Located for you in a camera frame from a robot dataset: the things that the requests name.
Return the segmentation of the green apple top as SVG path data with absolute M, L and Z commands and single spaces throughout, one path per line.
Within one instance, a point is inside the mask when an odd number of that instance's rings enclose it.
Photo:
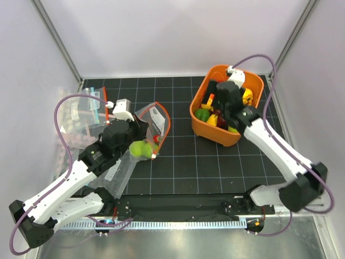
M 133 157 L 141 157 L 142 156 L 142 148 L 145 142 L 143 140 L 141 141 L 134 141 L 129 146 L 129 152 Z

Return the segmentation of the green apple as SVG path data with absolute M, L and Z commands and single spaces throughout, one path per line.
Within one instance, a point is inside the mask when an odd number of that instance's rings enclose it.
M 143 140 L 141 141 L 134 141 L 129 146 L 129 152 L 133 157 L 141 157 L 142 156 L 142 148 L 145 142 Z
M 142 156 L 148 159 L 155 159 L 157 157 L 155 150 L 157 145 L 151 146 L 150 143 L 145 143 L 142 146 Z

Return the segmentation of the green bell pepper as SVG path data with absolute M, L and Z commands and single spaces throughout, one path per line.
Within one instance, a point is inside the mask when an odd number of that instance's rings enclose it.
M 203 122 L 207 122 L 207 120 L 210 117 L 210 112 L 207 109 L 204 108 L 198 108 L 195 112 L 194 112 L 194 116 L 199 119 L 200 121 Z

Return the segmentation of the red chili pepper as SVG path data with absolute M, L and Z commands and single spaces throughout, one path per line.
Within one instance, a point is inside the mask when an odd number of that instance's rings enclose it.
M 153 141 L 154 141 L 154 143 L 156 143 L 156 144 L 159 144 L 160 141 L 161 141 L 161 139 L 162 139 L 162 137 L 161 137 L 160 135 L 155 135 L 155 136 L 153 136 Z

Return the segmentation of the orange zipper clear bag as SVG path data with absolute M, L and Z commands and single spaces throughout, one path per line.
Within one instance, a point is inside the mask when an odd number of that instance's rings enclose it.
M 140 120 L 149 124 L 146 138 L 143 141 L 145 143 L 150 143 L 152 147 L 157 145 L 155 153 L 158 156 L 171 127 L 170 116 L 167 110 L 156 101 L 136 111 L 135 115 Z M 155 135 L 160 135 L 162 137 L 159 144 L 153 141 L 153 136 Z M 143 156 L 135 158 L 138 158 L 139 161 L 148 159 Z

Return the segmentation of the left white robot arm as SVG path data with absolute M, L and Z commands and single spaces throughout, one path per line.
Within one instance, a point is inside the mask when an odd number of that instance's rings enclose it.
M 116 199 L 104 187 L 67 203 L 87 183 L 110 169 L 125 154 L 134 141 L 144 140 L 149 125 L 138 118 L 114 119 L 105 127 L 96 142 L 87 146 L 61 175 L 36 196 L 15 200 L 9 210 L 28 246 L 33 249 L 47 242 L 62 226 L 92 214 L 110 215 Z

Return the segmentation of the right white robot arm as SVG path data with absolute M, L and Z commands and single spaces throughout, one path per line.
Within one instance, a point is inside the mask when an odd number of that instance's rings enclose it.
M 329 192 L 326 185 L 328 169 L 299 154 L 269 124 L 254 106 L 243 103 L 244 91 L 233 81 L 208 83 L 206 101 L 219 110 L 226 124 L 256 145 L 273 162 L 285 183 L 255 186 L 246 192 L 243 208 L 250 214 L 265 205 L 283 204 L 292 212 Z

